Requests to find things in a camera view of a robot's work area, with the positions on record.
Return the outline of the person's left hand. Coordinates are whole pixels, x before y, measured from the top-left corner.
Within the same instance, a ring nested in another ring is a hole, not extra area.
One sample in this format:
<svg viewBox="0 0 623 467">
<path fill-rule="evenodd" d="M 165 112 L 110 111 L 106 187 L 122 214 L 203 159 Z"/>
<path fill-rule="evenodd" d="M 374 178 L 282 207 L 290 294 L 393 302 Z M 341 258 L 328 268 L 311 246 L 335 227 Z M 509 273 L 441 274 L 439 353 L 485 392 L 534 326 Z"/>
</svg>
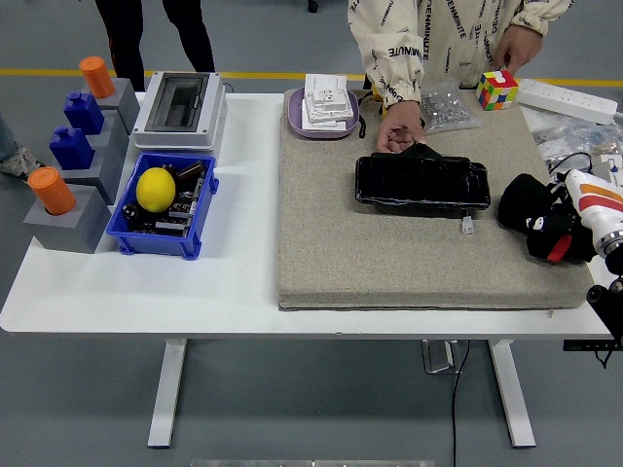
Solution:
<svg viewBox="0 0 623 467">
<path fill-rule="evenodd" d="M 501 36 L 490 64 L 491 71 L 506 69 L 515 75 L 542 48 L 543 36 L 527 27 L 511 24 Z"/>
</svg>

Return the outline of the person's right hand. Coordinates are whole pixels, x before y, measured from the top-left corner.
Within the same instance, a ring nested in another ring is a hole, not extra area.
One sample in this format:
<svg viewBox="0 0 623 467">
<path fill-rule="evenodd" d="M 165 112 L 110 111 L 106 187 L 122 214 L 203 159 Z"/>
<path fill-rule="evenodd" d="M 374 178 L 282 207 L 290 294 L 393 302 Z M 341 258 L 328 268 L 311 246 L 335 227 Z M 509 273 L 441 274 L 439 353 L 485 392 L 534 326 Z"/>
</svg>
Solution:
<svg viewBox="0 0 623 467">
<path fill-rule="evenodd" d="M 401 153 L 415 143 L 424 144 L 420 105 L 417 101 L 402 101 L 386 110 L 377 132 L 377 151 Z"/>
</svg>

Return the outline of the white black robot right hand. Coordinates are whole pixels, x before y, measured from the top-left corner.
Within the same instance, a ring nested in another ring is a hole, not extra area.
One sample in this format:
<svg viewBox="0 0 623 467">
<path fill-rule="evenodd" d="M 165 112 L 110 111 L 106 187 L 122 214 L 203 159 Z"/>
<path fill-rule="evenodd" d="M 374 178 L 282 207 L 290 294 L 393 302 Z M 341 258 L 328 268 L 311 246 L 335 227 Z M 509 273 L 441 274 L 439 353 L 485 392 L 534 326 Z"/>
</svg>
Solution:
<svg viewBox="0 0 623 467">
<path fill-rule="evenodd" d="M 604 179 L 572 169 L 546 186 L 550 203 L 530 215 L 528 231 L 571 234 L 587 228 L 595 238 L 622 235 L 622 196 Z"/>
</svg>

